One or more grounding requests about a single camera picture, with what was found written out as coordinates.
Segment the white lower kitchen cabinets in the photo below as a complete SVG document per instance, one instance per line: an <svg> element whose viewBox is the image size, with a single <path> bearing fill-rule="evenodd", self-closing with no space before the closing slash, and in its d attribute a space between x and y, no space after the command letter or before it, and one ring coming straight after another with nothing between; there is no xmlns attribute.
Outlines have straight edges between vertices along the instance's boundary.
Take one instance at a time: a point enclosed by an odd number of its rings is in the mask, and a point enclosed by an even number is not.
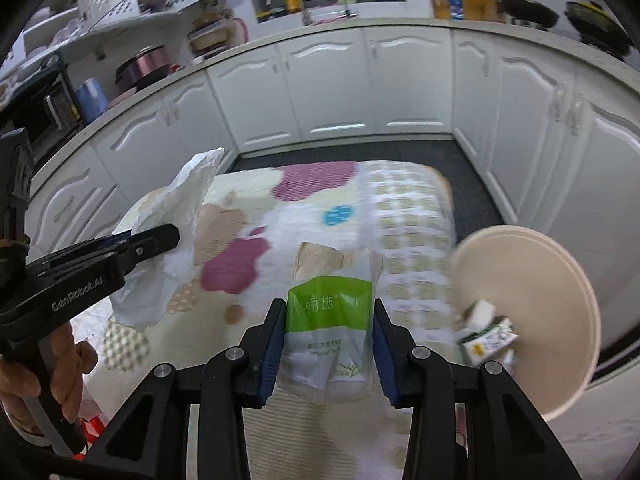
<svg viewBox="0 0 640 480"><path fill-rule="evenodd" d="M449 134L504 221L587 272L606 358L639 338L639 73L550 32L367 20L243 44L140 91L35 176L30 253L111 229L195 153Z"/></svg>

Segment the small cartons in bin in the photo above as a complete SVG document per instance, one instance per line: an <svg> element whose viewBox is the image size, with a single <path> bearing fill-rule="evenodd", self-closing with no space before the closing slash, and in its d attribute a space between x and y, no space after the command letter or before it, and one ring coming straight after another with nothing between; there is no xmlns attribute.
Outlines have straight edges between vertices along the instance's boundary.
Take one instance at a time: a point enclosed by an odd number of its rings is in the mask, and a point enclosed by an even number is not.
<svg viewBox="0 0 640 480"><path fill-rule="evenodd" d="M491 326L480 333L458 341L466 365L478 367L518 340L513 323L506 316L498 316Z"/></svg>

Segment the blue kettle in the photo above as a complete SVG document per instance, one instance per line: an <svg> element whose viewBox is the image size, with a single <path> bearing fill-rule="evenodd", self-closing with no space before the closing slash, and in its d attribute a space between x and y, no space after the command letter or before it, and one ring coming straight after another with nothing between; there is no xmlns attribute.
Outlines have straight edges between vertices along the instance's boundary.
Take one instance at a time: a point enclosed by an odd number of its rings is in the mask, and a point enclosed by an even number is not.
<svg viewBox="0 0 640 480"><path fill-rule="evenodd" d="M76 96L85 122L90 124L107 111L108 101L96 78L88 78L76 90Z"/></svg>

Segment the black frying pan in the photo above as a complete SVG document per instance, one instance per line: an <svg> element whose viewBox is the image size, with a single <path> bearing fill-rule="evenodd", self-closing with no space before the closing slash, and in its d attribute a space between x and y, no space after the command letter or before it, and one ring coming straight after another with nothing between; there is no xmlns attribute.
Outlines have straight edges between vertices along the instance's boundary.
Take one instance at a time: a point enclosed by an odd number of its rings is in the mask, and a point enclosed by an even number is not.
<svg viewBox="0 0 640 480"><path fill-rule="evenodd" d="M559 14L535 0L494 0L498 15L508 16L511 23L526 22L548 30L556 25Z"/></svg>

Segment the black microwave oven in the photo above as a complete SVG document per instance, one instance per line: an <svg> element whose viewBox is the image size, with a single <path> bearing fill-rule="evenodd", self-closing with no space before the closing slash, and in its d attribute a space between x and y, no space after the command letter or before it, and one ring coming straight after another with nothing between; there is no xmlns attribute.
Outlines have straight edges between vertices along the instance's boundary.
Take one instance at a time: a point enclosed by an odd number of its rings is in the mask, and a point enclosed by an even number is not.
<svg viewBox="0 0 640 480"><path fill-rule="evenodd" d="M23 128L37 168L86 125L67 64L58 53L42 62L1 111L1 132Z"/></svg>

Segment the brown paper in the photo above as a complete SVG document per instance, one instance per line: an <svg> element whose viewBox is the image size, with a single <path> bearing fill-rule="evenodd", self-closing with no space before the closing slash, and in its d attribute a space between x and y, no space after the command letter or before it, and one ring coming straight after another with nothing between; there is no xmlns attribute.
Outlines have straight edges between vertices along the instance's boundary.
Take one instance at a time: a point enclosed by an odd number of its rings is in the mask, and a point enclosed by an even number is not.
<svg viewBox="0 0 640 480"><path fill-rule="evenodd" d="M306 282L347 268L352 256L324 245L303 242L299 245L293 269L294 282Z"/></svg>

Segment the patterned quilted table cover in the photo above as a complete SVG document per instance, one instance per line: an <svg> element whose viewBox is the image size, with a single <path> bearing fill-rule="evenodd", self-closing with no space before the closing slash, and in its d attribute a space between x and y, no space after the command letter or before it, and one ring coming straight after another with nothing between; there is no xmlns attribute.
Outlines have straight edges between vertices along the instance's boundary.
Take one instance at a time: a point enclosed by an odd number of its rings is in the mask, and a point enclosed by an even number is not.
<svg viewBox="0 0 640 480"><path fill-rule="evenodd" d="M222 174L200 210L194 273L157 324L133 330L102 301L74 324L98 350L87 387L114 415L158 363L201 364L240 341L300 278L377 252L374 281L390 318L454 361L447 276L456 244L450 185L412 162L317 162ZM358 401L312 404L276 390L244 414L256 479L398 479L411 414L373 386Z"/></svg>

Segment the dark wok yellow rim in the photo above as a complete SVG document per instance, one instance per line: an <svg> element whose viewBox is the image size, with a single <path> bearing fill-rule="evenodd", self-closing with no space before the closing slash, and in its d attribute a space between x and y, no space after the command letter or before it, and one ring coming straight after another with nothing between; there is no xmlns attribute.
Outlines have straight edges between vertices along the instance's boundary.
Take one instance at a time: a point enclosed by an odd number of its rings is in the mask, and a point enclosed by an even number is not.
<svg viewBox="0 0 640 480"><path fill-rule="evenodd" d="M565 15L579 32L583 44L590 44L621 61L630 55L631 47L634 45L630 37L599 3L567 1Z"/></svg>

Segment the yellow oil bottle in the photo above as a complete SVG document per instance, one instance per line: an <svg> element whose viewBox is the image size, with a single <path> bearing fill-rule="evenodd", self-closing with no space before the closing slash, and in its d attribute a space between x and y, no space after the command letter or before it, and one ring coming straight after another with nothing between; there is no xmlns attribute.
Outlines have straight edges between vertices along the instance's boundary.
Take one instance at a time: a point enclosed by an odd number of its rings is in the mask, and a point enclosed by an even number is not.
<svg viewBox="0 0 640 480"><path fill-rule="evenodd" d="M302 10L300 0L284 0L285 11L287 14L299 13Z"/></svg>

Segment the pink rice cooker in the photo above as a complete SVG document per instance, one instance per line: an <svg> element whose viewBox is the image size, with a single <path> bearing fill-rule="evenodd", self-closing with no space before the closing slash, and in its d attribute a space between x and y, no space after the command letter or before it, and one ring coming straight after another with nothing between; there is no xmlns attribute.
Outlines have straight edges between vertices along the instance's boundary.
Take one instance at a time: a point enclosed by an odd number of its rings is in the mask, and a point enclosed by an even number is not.
<svg viewBox="0 0 640 480"><path fill-rule="evenodd" d="M121 92L141 91L170 74L171 60L163 44L147 46L116 68L115 84Z"/></svg>

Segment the white plastic bag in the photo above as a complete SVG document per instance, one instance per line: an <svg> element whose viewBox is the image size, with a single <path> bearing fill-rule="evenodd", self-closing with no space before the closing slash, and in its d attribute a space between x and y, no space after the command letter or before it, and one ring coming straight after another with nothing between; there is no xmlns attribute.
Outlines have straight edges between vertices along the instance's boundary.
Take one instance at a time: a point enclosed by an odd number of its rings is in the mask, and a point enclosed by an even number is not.
<svg viewBox="0 0 640 480"><path fill-rule="evenodd" d="M224 158L223 148L195 154L134 219L131 233L152 248L111 294L117 322L144 330L164 316L178 289L194 275L198 212Z"/></svg>

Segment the wooden cutting board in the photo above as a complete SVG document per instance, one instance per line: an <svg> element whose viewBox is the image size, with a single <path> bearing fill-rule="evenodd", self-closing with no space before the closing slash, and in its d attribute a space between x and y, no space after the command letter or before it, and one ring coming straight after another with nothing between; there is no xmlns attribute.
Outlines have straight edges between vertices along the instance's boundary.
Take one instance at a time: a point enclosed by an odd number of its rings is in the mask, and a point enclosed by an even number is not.
<svg viewBox="0 0 640 480"><path fill-rule="evenodd" d="M432 0L432 5L440 20L504 22L497 0Z"/></svg>

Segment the green white tissue pack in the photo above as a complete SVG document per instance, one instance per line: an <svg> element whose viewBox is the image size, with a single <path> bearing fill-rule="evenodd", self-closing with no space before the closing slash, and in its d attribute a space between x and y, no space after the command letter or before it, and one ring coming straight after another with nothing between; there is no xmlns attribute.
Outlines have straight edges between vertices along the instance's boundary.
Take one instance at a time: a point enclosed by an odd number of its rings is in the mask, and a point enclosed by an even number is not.
<svg viewBox="0 0 640 480"><path fill-rule="evenodd" d="M286 298L278 386L318 404L356 401L372 382L373 310L384 258L349 249L347 268L294 282Z"/></svg>

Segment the beige round trash bin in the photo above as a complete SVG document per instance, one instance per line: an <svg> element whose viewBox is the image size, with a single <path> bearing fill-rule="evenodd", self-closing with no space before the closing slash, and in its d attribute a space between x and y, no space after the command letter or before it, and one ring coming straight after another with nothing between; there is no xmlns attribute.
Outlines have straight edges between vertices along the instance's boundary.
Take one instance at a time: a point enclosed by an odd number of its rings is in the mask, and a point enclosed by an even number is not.
<svg viewBox="0 0 640 480"><path fill-rule="evenodd" d="M514 378L545 420L567 412L590 383L600 353L596 295L572 255L522 226L491 226L452 252L454 305L486 300L510 318Z"/></svg>

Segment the white foam block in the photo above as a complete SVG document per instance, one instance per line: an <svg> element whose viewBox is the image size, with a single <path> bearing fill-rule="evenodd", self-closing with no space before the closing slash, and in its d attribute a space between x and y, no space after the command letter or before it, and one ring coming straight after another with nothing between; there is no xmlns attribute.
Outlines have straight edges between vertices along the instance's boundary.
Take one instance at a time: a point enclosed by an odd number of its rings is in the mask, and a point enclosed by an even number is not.
<svg viewBox="0 0 640 480"><path fill-rule="evenodd" d="M481 299L469 306L463 315L463 328L471 333L480 333L494 322L496 307Z"/></svg>

